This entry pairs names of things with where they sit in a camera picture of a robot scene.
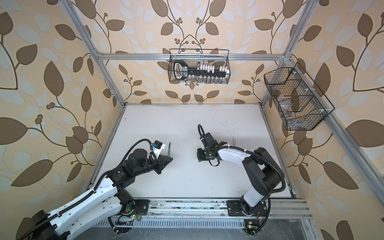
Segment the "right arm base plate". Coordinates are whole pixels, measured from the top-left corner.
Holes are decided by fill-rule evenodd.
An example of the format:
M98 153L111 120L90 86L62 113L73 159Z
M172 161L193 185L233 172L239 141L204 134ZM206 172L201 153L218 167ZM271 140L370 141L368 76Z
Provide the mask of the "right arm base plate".
M227 210L230 217L265 217L268 209L269 206L266 202L259 202L251 207L243 199L227 201Z

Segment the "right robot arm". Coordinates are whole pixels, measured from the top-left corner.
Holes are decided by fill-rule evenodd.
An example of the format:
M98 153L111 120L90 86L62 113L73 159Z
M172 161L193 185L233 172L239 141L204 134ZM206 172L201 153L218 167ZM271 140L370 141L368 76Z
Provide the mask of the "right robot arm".
M256 213L257 206L269 200L274 193L286 189L283 170L262 147L254 151L230 146L226 142L217 142L210 133L205 133L198 125L202 147L197 150L199 162L208 161L217 167L221 162L231 162L243 166L251 182L250 189L241 197L238 209L246 216Z

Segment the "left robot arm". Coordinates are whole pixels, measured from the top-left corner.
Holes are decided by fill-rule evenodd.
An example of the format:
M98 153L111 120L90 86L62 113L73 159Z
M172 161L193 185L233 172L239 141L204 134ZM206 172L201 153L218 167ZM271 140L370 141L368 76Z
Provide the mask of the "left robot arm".
M104 219L117 214L136 214L138 207L126 188L137 176L154 171L161 174L173 161L162 155L166 146L148 139L137 141L112 170L104 172L86 192L69 203L46 213L25 218L19 240L73 240Z

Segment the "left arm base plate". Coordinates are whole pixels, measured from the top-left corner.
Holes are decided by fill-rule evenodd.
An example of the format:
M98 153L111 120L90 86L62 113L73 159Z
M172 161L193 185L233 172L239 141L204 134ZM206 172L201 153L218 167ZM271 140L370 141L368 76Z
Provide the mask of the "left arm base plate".
M145 215L149 210L150 200L148 199L133 199L129 201L127 204L124 204L117 213L117 216L129 216L132 217Z

